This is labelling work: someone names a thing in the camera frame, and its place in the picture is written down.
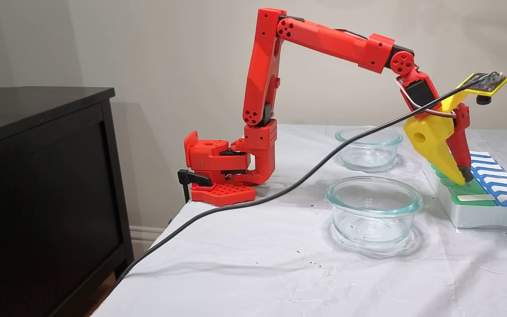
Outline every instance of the wire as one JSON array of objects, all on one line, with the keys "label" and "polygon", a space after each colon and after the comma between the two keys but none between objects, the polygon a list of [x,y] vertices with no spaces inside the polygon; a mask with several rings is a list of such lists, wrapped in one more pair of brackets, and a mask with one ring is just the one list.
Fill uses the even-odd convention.
[{"label": "wire", "polygon": [[[479,82],[481,80],[485,80],[486,78],[492,76],[493,74],[498,74],[498,72],[491,72],[490,74],[485,75],[482,78],[479,78]],[[394,80],[396,81],[397,85],[400,87],[400,90],[401,90],[402,94],[404,94],[404,96],[406,97],[406,99],[408,99],[408,101],[410,102],[410,104],[412,105],[412,107],[414,109],[420,108],[420,106],[418,104],[416,104],[410,98],[410,96],[408,95],[408,92],[406,92],[406,89],[402,85],[402,82],[400,82],[400,77],[397,77]],[[431,110],[431,109],[426,109],[424,112],[427,112],[428,114],[433,114],[435,116],[440,116],[440,117],[447,117],[447,118],[456,118],[457,117],[456,114],[453,114],[453,113],[448,114],[447,112],[435,111],[435,110]]]},{"label": "wire", "polygon": [[240,209],[240,208],[245,208],[245,207],[253,207],[253,206],[257,206],[257,205],[261,205],[262,203],[267,203],[268,201],[272,201],[276,198],[279,198],[287,193],[290,193],[291,191],[293,191],[295,188],[297,188],[298,186],[300,186],[302,183],[304,183],[304,181],[306,181],[306,179],[310,178],[312,175],[314,175],[314,173],[316,173],[316,171],[318,171],[322,166],[324,166],[324,164],[326,164],[327,161],[329,161],[332,157],[334,157],[334,155],[338,154],[338,152],[340,152],[344,147],[348,146],[351,142],[354,142],[354,141],[357,141],[361,138],[364,138],[365,136],[368,136],[370,134],[373,134],[375,132],[378,132],[384,128],[388,128],[389,126],[392,126],[394,124],[397,124],[399,122],[402,122],[410,117],[413,117],[417,114],[420,114],[421,112],[424,112],[425,110],[427,109],[430,109],[432,107],[434,107],[436,104],[438,104],[439,102],[441,102],[442,100],[446,99],[446,98],[449,98],[451,96],[453,96],[454,94],[457,94],[458,92],[462,92],[463,90],[473,86],[474,84],[477,84],[479,82],[481,82],[482,80],[484,80],[485,78],[487,78],[487,76],[489,75],[485,75],[475,81],[472,81],[466,85],[462,85],[461,87],[459,88],[456,88],[454,90],[452,90],[451,92],[448,92],[447,94],[444,94],[443,96],[433,100],[432,102],[428,103],[427,105],[425,106],[422,106],[408,114],[405,114],[404,116],[400,117],[400,118],[397,118],[397,119],[394,119],[386,124],[383,124],[383,125],[380,125],[376,128],[372,128],[368,131],[365,131],[359,135],[356,135],[354,137],[352,137],[351,139],[345,141],[344,143],[342,143],[340,146],[338,146],[337,148],[335,148],[332,152],[330,152],[328,155],[326,155],[326,157],[324,157],[324,159],[322,161],[320,161],[318,164],[316,164],[316,166],[314,168],[312,168],[308,173],[306,173],[306,175],[304,175],[301,179],[299,179],[298,181],[296,181],[296,183],[294,183],[293,185],[291,185],[290,187],[287,187],[286,189],[283,189],[282,191],[278,192],[278,193],[275,193],[271,196],[268,196],[268,197],[265,197],[263,199],[260,199],[260,200],[255,200],[255,201],[250,201],[249,203],[239,203],[237,205],[229,205],[229,206],[223,206],[223,207],[217,207],[217,208],[213,208],[211,210],[207,210],[207,211],[204,211],[203,213],[200,213],[198,215],[196,215],[195,217],[191,218],[190,220],[188,220],[187,222],[185,222],[183,225],[181,225],[179,228],[175,229],[172,233],[170,233],[167,237],[163,238],[160,242],[158,242],[156,245],[154,245],[153,247],[151,247],[150,249],[148,249],[146,252],[144,252],[141,256],[139,256],[137,259],[134,260],[133,263],[130,263],[130,265],[124,270],[123,273],[121,273],[121,275],[117,278],[117,281],[114,283],[114,285],[111,287],[111,292],[120,284],[120,282],[126,277],[126,275],[131,271],[131,269],[133,269],[135,267],[135,265],[137,265],[140,261],[142,261],[143,259],[145,259],[147,256],[149,256],[153,251],[156,251],[157,249],[159,249],[161,246],[163,246],[165,243],[169,242],[171,239],[173,239],[173,237],[177,236],[181,231],[183,231],[185,228],[189,227],[189,225],[191,225],[192,223],[194,223],[195,221],[203,218],[203,217],[206,217],[207,215],[210,215],[210,214],[213,214],[213,213],[217,213],[219,211],[224,211],[224,210],[233,210],[233,209]]},{"label": "wire", "polygon": [[365,40],[367,40],[367,38],[366,38],[365,36],[362,36],[362,35],[357,34],[357,33],[355,33],[355,32],[348,31],[348,30],[346,30],[346,29],[334,29],[334,30],[336,30],[336,31],[342,31],[342,32],[348,32],[348,33],[351,33],[351,34],[353,34],[353,35],[355,35],[355,36],[359,36],[360,38],[364,38]]}]

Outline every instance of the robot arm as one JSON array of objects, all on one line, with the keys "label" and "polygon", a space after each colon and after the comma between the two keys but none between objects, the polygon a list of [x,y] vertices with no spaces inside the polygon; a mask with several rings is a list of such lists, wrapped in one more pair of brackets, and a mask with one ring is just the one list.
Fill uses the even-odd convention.
[{"label": "robot arm", "polygon": [[[276,89],[280,83],[278,72],[283,41],[357,63],[361,68],[379,74],[384,68],[391,69],[398,75],[397,82],[411,110],[439,97],[429,76],[419,72],[414,64],[414,52],[395,45],[394,40],[378,34],[365,38],[288,16],[284,10],[261,8],[257,13],[255,42],[242,112],[242,120],[246,124],[244,137],[230,145],[223,140],[199,140],[197,132],[192,132],[185,139],[187,166],[197,174],[208,177],[214,184],[211,187],[192,187],[193,200],[215,205],[253,200],[255,191],[246,184],[262,184],[275,170],[276,120],[272,117]],[[428,110],[429,114],[422,113],[411,118],[404,130],[421,155],[454,182],[464,184],[472,178],[463,131],[468,121],[463,117],[453,122],[453,110],[459,108],[463,114],[466,110],[458,107],[459,103],[455,102],[458,98],[451,100],[438,103]],[[457,124],[459,135],[453,142],[447,142]],[[453,156],[459,160],[459,167],[449,153],[448,145]],[[255,157],[254,170],[248,170],[250,155]],[[224,184],[223,188],[226,189],[217,192],[217,184]]]},{"label": "robot arm", "polygon": [[[321,26],[303,18],[287,16],[284,10],[262,8],[257,14],[255,43],[242,112],[242,118],[248,126],[265,126],[270,123],[273,116],[276,89],[280,81],[279,57],[283,41],[357,63],[361,68],[379,74],[384,68],[389,68],[400,76],[406,95],[419,106],[424,106],[439,97],[429,76],[417,70],[414,52],[394,44],[394,40],[378,34],[365,38]],[[414,110],[406,97],[404,100],[410,109]],[[441,106],[437,104],[433,110],[439,110]],[[415,117],[415,121],[415,124],[408,126],[406,132],[409,138],[414,140],[412,144],[416,150],[456,183],[470,181],[472,179],[469,170],[470,158],[468,164],[465,162],[463,166],[457,167],[445,143],[445,139],[453,134],[453,120],[448,117],[419,114]],[[464,132],[459,135],[459,140],[463,138]],[[466,156],[469,153],[466,139],[465,142],[449,143],[449,146],[454,155],[465,153],[463,156]],[[238,176],[237,179],[249,181],[247,175]]]}]

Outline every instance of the floor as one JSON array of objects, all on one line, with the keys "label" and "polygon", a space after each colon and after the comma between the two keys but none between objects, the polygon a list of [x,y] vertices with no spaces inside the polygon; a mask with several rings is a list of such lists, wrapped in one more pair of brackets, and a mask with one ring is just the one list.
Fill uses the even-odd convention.
[{"label": "floor", "polygon": [[109,290],[111,289],[111,286],[114,284],[114,274],[109,275],[107,279],[101,284],[99,289],[93,293],[93,296],[87,299],[88,305],[91,305],[91,308],[85,312],[84,315],[81,313],[79,315],[82,315],[83,317],[90,317],[91,314],[101,305],[101,303],[106,299],[107,295],[109,295]]}]

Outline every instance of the yellow gripper jaw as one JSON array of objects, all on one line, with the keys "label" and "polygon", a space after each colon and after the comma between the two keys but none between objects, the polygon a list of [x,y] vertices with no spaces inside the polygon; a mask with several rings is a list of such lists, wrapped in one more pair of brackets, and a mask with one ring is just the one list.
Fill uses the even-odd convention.
[{"label": "yellow gripper jaw", "polygon": [[[484,75],[486,74],[472,74],[459,84],[457,88]],[[487,77],[481,83],[475,84],[471,88],[465,89],[443,100],[441,102],[441,107],[436,109],[436,111],[445,112],[447,114],[452,113],[469,94],[477,95],[477,103],[479,104],[489,103],[493,94],[506,83],[507,77],[502,74],[491,74],[491,76]],[[419,118],[409,118],[406,124],[404,124],[404,131],[418,153],[430,161],[431,164],[435,165],[436,168],[442,171],[442,173],[453,182],[464,185],[465,178],[457,167],[455,160],[453,160],[446,143],[447,138],[453,134],[455,126],[453,120],[453,118],[449,117],[424,114]]]}]

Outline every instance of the white tablecloth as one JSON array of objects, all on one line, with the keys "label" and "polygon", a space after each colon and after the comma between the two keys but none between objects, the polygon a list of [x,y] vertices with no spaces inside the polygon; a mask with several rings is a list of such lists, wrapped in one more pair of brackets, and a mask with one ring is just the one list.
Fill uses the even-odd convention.
[{"label": "white tablecloth", "polygon": [[[276,171],[257,196],[298,180],[339,144],[340,128],[280,125]],[[507,165],[507,131],[467,136],[471,150]],[[334,232],[326,188],[364,174],[334,159],[275,201],[197,221],[139,263],[94,316],[507,316],[507,229],[453,227],[423,162],[405,138],[394,168],[377,174],[424,196],[398,251],[360,251]],[[187,203],[157,241],[210,208]]]}]

